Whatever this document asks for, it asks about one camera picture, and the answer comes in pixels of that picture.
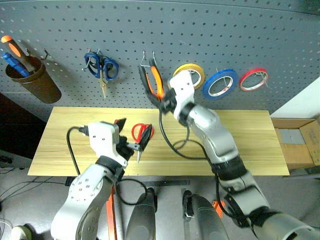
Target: wooden board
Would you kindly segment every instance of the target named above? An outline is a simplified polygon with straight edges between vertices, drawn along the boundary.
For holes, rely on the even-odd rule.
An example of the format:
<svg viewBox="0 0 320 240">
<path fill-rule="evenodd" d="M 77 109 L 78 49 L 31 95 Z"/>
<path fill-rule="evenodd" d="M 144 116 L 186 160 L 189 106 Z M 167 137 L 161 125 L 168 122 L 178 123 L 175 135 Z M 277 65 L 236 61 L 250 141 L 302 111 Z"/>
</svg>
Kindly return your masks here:
<svg viewBox="0 0 320 240">
<path fill-rule="evenodd" d="M 276 136 L 277 136 L 277 138 L 278 138 L 278 140 L 279 140 L 279 143 L 280 143 L 280 144 L 283 144 L 283 141 L 282 141 L 282 137 L 281 137 L 279 128 L 275 128 L 274 130 L 275 130 Z"/>
<path fill-rule="evenodd" d="M 222 123 L 232 133 L 245 166 L 254 175 L 288 175 L 287 165 L 268 111 L 217 110 Z M 125 170 L 132 176 L 211 176 L 205 160 L 188 160 L 176 155 L 164 141 L 158 123 L 157 109 L 99 108 L 99 107 L 54 107 L 33 158 L 29 175 L 75 176 L 67 143 L 66 133 L 72 126 L 91 122 L 113 123 L 127 118 L 121 135 L 133 142 L 131 129 L 137 123 L 152 124 L 155 134 L 137 164 L 136 154 L 129 160 Z M 186 137 L 186 129 L 168 113 L 163 117 L 167 136 L 173 143 Z M 190 139 L 199 140 L 193 134 Z M 89 138 L 74 131 L 71 145 L 79 169 L 83 172 L 96 162 L 95 152 L 90 148 Z M 202 150 L 188 143 L 182 153 L 202 156 Z"/>
</svg>

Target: screwdriver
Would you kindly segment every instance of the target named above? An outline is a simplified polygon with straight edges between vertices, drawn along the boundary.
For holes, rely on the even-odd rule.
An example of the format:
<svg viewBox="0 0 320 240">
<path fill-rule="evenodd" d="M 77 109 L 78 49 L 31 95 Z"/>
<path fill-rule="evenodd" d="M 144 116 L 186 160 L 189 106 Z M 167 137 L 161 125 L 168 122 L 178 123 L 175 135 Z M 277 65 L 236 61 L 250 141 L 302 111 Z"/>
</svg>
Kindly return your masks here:
<svg viewBox="0 0 320 240">
<path fill-rule="evenodd" d="M 10 53 L 4 52 L 1 57 L 3 57 L 7 63 L 13 67 L 17 72 L 19 72 L 23 77 L 29 77 L 30 73 L 27 71 L 25 66 L 21 64 L 17 59 L 15 59 Z"/>
<path fill-rule="evenodd" d="M 19 45 L 13 40 L 13 38 L 9 35 L 5 35 L 1 38 L 1 42 L 6 45 L 8 50 L 12 52 L 12 54 L 25 66 L 28 72 L 35 71 L 35 67 L 28 61 L 28 57 L 21 50 Z"/>
</svg>

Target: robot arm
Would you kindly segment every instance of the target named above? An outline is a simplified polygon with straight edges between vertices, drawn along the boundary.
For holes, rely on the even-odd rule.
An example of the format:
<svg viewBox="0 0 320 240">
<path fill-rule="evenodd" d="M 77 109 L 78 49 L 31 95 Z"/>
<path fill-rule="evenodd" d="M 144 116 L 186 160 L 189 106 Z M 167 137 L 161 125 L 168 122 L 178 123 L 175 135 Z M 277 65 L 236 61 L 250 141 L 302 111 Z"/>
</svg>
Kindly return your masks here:
<svg viewBox="0 0 320 240">
<path fill-rule="evenodd" d="M 134 150 L 143 150 L 151 135 L 150 125 L 141 137 L 143 141 L 127 143 L 127 138 L 120 136 L 125 121 L 93 122 L 80 128 L 89 136 L 98 160 L 73 180 L 65 203 L 52 221 L 51 235 L 55 240 L 96 239 L 101 209 L 113 185 L 122 178 Z"/>
<path fill-rule="evenodd" d="M 194 104 L 190 73 L 178 73 L 169 81 L 169 87 L 171 104 L 166 105 L 174 106 L 170 109 L 174 118 L 182 125 L 188 125 L 202 140 L 212 172 L 217 176 L 217 185 L 227 192 L 224 199 L 235 224 L 240 228 L 251 227 L 260 240 L 320 239 L 320 233 L 312 227 L 269 208 L 267 199 L 245 168 L 233 136 L 221 124 L 218 114 Z"/>
</svg>

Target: orange-handled pliers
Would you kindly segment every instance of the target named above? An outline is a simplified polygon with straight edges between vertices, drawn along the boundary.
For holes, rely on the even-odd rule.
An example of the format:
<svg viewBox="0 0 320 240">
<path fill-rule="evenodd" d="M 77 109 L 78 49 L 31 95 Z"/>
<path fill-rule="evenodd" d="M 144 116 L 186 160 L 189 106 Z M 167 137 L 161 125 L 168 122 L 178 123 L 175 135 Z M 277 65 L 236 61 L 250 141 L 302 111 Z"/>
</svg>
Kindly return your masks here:
<svg viewBox="0 0 320 240">
<path fill-rule="evenodd" d="M 152 53 L 153 53 L 153 59 L 149 60 L 149 65 L 143 65 L 142 62 L 146 57 L 146 51 L 143 51 L 143 57 L 138 68 L 139 68 L 139 74 L 140 74 L 142 84 L 145 88 L 145 92 L 148 95 L 148 98 L 151 100 L 151 102 L 157 106 L 157 105 L 160 105 L 161 100 L 165 96 L 165 92 L 164 92 L 164 84 L 163 84 L 161 75 L 156 66 L 155 52 L 153 51 Z M 154 77 L 154 80 L 156 83 L 156 92 L 151 86 L 150 78 L 145 69 L 146 67 L 150 68 L 151 73 Z"/>
</svg>

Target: orange screwdriver handle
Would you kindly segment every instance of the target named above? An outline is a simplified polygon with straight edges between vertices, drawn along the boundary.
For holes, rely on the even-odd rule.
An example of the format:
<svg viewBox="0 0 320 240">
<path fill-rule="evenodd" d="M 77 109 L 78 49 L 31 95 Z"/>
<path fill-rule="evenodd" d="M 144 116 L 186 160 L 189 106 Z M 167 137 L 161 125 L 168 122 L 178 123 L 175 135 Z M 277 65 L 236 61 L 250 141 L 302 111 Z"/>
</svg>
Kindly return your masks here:
<svg viewBox="0 0 320 240">
<path fill-rule="evenodd" d="M 28 57 L 11 36 L 3 36 L 1 42 L 12 52 L 13 56 L 25 66 L 28 72 L 33 72 L 35 70 L 35 67 L 28 61 Z"/>
</svg>

